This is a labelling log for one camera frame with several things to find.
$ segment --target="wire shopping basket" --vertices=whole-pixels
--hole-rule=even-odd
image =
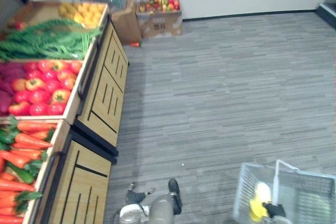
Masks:
[[[249,203],[260,182],[271,188],[272,203],[282,204],[293,224],[336,223],[336,176],[303,172],[281,160],[276,167],[242,164],[233,212],[238,223],[259,223],[251,220]]]

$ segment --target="gray carpet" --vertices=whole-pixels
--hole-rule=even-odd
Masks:
[[[182,37],[125,48],[131,65],[105,224],[131,181],[157,188],[149,203],[175,177],[184,203],[176,224],[235,223],[243,162],[281,158],[336,173],[335,30],[314,13],[183,28]]]

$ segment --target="white basket handle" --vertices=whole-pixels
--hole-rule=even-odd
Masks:
[[[299,168],[296,168],[280,159],[277,160],[276,162],[276,166],[275,166],[275,175],[273,178],[273,190],[272,190],[272,204],[274,206],[278,205],[278,197],[279,197],[279,165],[283,164],[285,166],[287,166],[288,168],[292,169],[292,170],[296,170],[296,171],[300,171]]]

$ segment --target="cardboard box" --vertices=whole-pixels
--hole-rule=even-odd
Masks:
[[[122,44],[138,42],[142,39],[135,9],[136,4],[134,0],[127,0],[124,10],[111,14],[113,26]]]
[[[182,11],[141,13],[137,7],[137,18],[143,38],[172,37],[182,35]]]

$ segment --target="wooden produce display stand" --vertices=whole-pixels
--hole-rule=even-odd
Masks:
[[[14,20],[34,25],[60,18],[59,4],[29,3]],[[117,137],[129,61],[107,5],[100,27],[103,33],[89,46],[64,114],[16,117],[58,123],[52,137],[54,146],[49,148],[49,159],[36,183],[37,190],[44,195],[29,203],[24,224],[103,223],[110,168],[117,162]]]

